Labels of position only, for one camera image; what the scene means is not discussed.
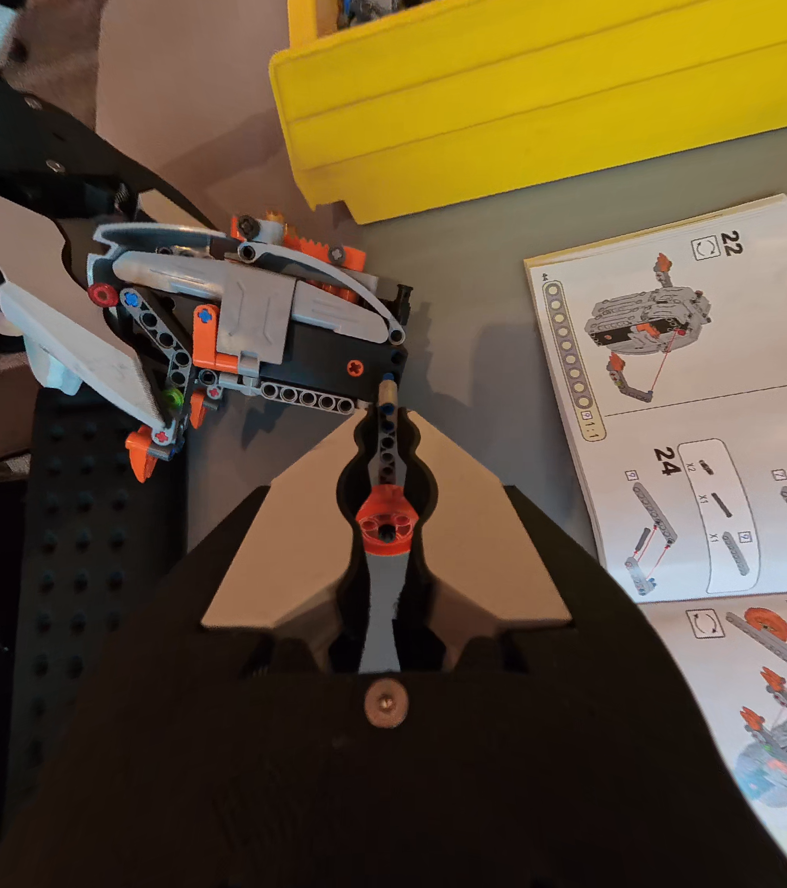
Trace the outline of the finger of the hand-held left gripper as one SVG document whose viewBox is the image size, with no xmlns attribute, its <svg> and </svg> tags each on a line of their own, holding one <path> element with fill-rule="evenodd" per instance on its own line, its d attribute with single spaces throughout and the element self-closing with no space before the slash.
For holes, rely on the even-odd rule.
<svg viewBox="0 0 787 888">
<path fill-rule="evenodd" d="M 96 392 L 150 427 L 164 427 L 135 351 L 67 271 L 66 239 L 48 218 L 0 197 L 0 310 Z"/>
<path fill-rule="evenodd" d="M 192 215 L 159 191 L 138 195 L 138 209 L 154 222 L 178 227 L 192 227 Z"/>
</svg>

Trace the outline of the pile of toy building parts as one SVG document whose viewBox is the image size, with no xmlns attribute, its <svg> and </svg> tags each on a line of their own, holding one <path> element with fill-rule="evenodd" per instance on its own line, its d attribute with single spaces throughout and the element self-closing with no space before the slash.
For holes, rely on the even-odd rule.
<svg viewBox="0 0 787 888">
<path fill-rule="evenodd" d="M 429 3 L 429 1 L 339 1 L 335 26 L 337 30 L 352 28 Z"/>
</svg>

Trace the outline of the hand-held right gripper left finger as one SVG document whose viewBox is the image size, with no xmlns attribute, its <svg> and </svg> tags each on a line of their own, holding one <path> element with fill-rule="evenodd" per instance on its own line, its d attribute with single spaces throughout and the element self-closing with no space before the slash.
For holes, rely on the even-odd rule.
<svg viewBox="0 0 787 888">
<path fill-rule="evenodd" d="M 355 672 L 364 653 L 368 594 L 353 520 L 338 501 L 360 454 L 357 409 L 273 479 L 207 611 L 204 629 L 248 629 L 303 641 L 322 668 Z"/>
</svg>

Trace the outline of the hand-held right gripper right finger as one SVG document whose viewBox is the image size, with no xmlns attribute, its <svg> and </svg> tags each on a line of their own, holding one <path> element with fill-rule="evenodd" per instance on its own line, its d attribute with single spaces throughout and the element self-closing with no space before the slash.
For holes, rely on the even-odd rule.
<svg viewBox="0 0 787 888">
<path fill-rule="evenodd" d="M 567 626 L 572 616 L 498 477 L 413 410 L 415 459 L 430 472 L 421 549 L 427 627 L 458 660 L 477 637 Z"/>
</svg>

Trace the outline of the black perforated board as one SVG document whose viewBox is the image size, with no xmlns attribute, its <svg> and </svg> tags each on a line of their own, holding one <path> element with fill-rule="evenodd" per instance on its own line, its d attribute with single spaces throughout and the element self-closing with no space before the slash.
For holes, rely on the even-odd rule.
<svg viewBox="0 0 787 888">
<path fill-rule="evenodd" d="M 36 401 L 3 829 L 31 801 L 105 640 L 186 552 L 186 456 L 139 482 L 138 423 L 83 385 Z"/>
</svg>

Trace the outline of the grey beam with orange gear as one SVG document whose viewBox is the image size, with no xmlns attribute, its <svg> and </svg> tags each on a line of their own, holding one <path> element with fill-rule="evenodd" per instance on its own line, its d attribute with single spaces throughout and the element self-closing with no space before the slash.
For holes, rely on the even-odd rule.
<svg viewBox="0 0 787 888">
<path fill-rule="evenodd" d="M 418 521 L 397 481 L 398 410 L 398 383 L 386 373 L 377 400 L 377 483 L 356 516 L 366 554 L 379 557 L 408 554 Z"/>
</svg>

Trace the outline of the grey toy robot model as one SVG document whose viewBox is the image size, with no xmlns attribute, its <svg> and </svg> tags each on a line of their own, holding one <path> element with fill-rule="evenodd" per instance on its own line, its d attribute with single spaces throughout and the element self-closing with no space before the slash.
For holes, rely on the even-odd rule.
<svg viewBox="0 0 787 888">
<path fill-rule="evenodd" d="M 105 251 L 88 256 L 88 297 L 133 348 L 158 409 L 125 444 L 140 482 L 228 392 L 350 416 L 401 382 L 412 289 L 351 269 L 342 247 L 292 249 L 271 228 L 250 216 L 239 236 L 96 228 Z"/>
</svg>

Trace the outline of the yellow plastic bin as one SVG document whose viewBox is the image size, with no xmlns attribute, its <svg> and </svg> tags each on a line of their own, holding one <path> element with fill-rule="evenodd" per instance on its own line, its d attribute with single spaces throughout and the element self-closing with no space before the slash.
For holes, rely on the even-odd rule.
<svg viewBox="0 0 787 888">
<path fill-rule="evenodd" d="M 308 204 L 359 224 L 787 127 L 787 1 L 431 2 L 269 77 Z"/>
</svg>

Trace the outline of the open instruction booklet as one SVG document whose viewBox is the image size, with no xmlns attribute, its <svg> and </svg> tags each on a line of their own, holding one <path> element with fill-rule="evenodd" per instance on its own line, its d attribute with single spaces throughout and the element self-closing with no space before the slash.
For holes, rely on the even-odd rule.
<svg viewBox="0 0 787 888">
<path fill-rule="evenodd" d="M 599 560 L 787 856 L 787 195 L 524 265 Z"/>
</svg>

